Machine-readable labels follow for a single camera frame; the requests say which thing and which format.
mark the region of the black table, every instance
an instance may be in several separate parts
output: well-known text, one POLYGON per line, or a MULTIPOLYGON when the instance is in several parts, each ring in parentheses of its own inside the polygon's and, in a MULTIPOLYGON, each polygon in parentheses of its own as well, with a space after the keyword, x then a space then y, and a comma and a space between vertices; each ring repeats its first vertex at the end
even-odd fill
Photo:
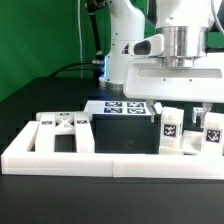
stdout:
MULTIPOLYGON (((0 154, 37 112, 83 110, 88 99, 126 100, 94 79, 31 81, 0 103, 0 154)), ((0 176, 0 223, 6 224, 223 223, 223 211, 218 180, 0 176)))

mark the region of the white foam tray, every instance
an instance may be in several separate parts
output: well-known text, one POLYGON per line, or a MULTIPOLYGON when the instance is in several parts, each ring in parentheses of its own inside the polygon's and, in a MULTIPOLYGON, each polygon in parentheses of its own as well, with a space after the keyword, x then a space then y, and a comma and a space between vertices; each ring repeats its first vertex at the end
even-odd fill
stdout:
POLYGON ((38 121, 30 121, 2 154, 3 174, 224 179, 223 157, 197 153, 200 136, 195 142, 191 132, 183 148, 196 156, 32 152, 38 126, 38 121))

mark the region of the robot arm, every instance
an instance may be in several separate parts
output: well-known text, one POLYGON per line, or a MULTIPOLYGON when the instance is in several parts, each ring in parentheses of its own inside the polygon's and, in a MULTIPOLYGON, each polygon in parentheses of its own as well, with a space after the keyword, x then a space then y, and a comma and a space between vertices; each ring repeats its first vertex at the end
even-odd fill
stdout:
MULTIPOLYGON (((223 2, 216 1, 216 8, 223 2)), ((164 50, 156 57, 133 59, 127 64, 125 95, 149 100, 223 103, 224 54, 206 54, 207 34, 212 26, 211 1, 156 3, 155 29, 164 37, 164 50)), ((130 47, 131 54, 139 43, 130 47)))
POLYGON ((96 28, 95 12, 107 5, 111 19, 111 49, 105 56, 104 74, 100 86, 122 90, 124 70, 132 59, 128 54, 130 44, 144 39, 145 17, 130 0, 88 0, 87 9, 92 21, 97 55, 102 54, 96 28))
POLYGON ((128 52, 131 56, 155 57, 164 51, 164 37, 161 34, 146 38, 129 46, 128 52))
POLYGON ((103 59, 103 52, 101 49, 100 38, 97 28, 96 16, 95 13, 97 10, 102 9, 105 5, 105 0, 88 0, 86 3, 86 8, 89 13, 90 21, 92 24, 93 36, 95 41, 96 48, 96 59, 103 59))

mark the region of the white block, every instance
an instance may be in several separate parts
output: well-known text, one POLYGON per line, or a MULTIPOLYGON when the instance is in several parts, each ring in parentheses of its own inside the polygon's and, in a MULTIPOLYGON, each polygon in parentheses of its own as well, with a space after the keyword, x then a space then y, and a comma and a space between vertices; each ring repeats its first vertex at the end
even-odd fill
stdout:
POLYGON ((201 152, 203 155, 223 155, 224 114, 208 112, 205 116, 204 137, 201 152))
POLYGON ((87 112, 74 113, 77 153, 94 153, 95 142, 87 112))
POLYGON ((42 114, 37 132, 35 151, 54 152, 55 146, 55 114, 42 114))
POLYGON ((183 110, 164 108, 161 117, 160 154, 180 154, 183 114, 183 110))

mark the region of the metal cylinder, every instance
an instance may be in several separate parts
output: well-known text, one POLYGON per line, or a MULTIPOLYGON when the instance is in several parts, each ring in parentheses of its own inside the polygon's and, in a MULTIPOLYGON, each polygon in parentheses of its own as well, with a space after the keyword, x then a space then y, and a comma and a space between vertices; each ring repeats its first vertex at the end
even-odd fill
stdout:
POLYGON ((205 56, 208 28, 164 27, 156 33, 164 36, 163 67, 193 67, 195 58, 205 56))

